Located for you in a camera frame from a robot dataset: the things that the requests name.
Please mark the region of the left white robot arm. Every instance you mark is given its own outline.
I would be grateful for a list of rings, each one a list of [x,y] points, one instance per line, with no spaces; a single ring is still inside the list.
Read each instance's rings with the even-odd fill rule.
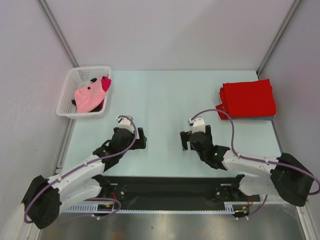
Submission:
[[[112,138],[82,163],[48,178],[35,177],[21,202],[24,223],[44,229],[73,205],[88,199],[107,199],[111,188],[102,174],[118,164],[127,151],[145,149],[146,144],[143,128],[116,127]]]

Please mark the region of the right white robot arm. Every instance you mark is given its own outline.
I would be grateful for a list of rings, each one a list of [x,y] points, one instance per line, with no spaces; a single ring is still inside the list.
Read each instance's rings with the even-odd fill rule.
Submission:
[[[278,196],[303,207],[315,179],[293,155],[278,157],[243,156],[230,147],[213,143],[210,125],[180,132],[183,151],[195,151],[199,159],[215,170],[243,172],[239,183],[230,188],[231,196],[242,201],[247,196]]]

